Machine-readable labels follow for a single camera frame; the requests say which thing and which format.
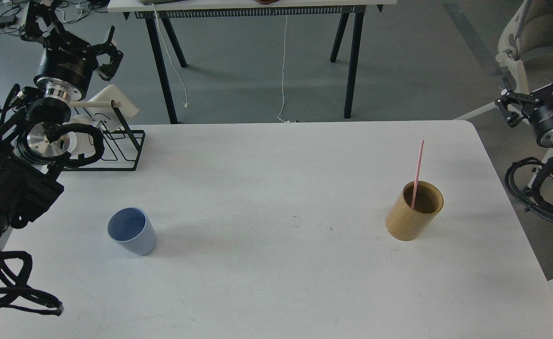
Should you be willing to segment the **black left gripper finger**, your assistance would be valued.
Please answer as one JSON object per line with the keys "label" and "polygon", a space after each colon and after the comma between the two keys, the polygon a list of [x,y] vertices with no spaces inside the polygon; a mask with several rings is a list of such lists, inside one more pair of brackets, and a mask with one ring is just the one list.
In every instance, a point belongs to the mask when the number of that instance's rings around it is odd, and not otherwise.
{"label": "black left gripper finger", "polygon": [[106,64],[99,64],[97,73],[104,81],[112,80],[123,60],[123,52],[112,49],[111,51],[104,52],[104,54],[100,54],[100,56],[107,56],[108,62]]}
{"label": "black left gripper finger", "polygon": [[113,42],[115,26],[110,26],[105,33],[104,40],[98,44],[92,45],[92,56],[109,56],[109,60],[114,60],[118,54],[117,47]]}

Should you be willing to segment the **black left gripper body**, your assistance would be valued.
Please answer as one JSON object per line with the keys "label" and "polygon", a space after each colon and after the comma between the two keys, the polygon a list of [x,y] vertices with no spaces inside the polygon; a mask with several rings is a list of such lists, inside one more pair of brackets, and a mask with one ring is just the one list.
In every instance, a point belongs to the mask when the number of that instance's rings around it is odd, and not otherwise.
{"label": "black left gripper body", "polygon": [[66,84],[71,100],[84,99],[89,91],[98,61],[87,47],[89,43],[73,34],[65,40],[58,33],[44,38],[44,51],[34,83],[45,89],[51,83]]}

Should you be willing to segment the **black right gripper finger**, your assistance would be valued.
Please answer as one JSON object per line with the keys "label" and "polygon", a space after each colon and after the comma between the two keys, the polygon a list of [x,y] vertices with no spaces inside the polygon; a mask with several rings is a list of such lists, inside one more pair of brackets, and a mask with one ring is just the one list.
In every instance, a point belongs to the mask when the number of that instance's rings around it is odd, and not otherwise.
{"label": "black right gripper finger", "polygon": [[[509,127],[515,128],[516,126],[519,125],[520,122],[522,122],[526,118],[525,114],[522,113],[523,107],[524,105],[526,105],[526,103],[528,103],[528,101],[525,101],[522,99],[497,99],[495,101],[495,106],[500,112],[505,123]],[[509,109],[510,105],[519,105],[520,106],[519,113],[512,112]]]}
{"label": "black right gripper finger", "polygon": [[544,106],[553,103],[553,83],[530,92],[522,94],[510,89],[505,89],[501,95],[501,105],[537,105]]}

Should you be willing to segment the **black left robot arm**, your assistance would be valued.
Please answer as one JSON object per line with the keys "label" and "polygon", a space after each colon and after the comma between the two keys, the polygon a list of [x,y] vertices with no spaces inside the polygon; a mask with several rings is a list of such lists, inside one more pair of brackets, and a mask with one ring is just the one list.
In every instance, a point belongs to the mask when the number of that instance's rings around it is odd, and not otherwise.
{"label": "black left robot arm", "polygon": [[[90,45],[59,26],[33,37],[44,47],[33,87],[14,84],[0,105],[0,241],[8,229],[23,229],[48,211],[63,193],[65,169],[99,161],[104,135],[90,124],[70,123],[70,103],[84,99],[94,72],[111,80],[123,58],[113,41]],[[28,284],[33,259],[0,244],[0,309],[42,315],[63,313],[63,303]]]}

